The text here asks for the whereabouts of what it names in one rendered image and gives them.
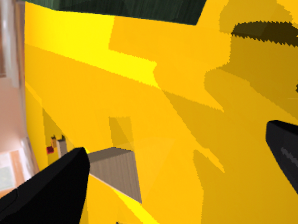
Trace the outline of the small red block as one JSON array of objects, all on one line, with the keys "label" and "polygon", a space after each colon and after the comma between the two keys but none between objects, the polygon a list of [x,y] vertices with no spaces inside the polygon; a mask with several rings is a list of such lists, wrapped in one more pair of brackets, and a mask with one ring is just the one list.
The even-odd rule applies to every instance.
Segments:
[{"label": "small red block", "polygon": [[47,147],[45,149],[47,149],[47,155],[49,155],[49,153],[55,152],[55,149],[53,149],[52,145],[51,145],[51,147]]}]

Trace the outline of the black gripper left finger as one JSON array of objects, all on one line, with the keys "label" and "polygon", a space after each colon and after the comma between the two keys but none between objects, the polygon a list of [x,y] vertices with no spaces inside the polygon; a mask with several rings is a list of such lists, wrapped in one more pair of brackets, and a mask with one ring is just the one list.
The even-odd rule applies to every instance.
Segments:
[{"label": "black gripper left finger", "polygon": [[78,224],[88,175],[85,148],[72,149],[0,198],[0,224]]}]

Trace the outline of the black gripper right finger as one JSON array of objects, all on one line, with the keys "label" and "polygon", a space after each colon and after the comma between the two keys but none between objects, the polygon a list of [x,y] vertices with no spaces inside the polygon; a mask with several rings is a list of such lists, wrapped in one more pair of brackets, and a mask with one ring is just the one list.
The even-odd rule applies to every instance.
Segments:
[{"label": "black gripper right finger", "polygon": [[270,120],[266,125],[266,141],[279,168],[298,194],[298,125]]}]

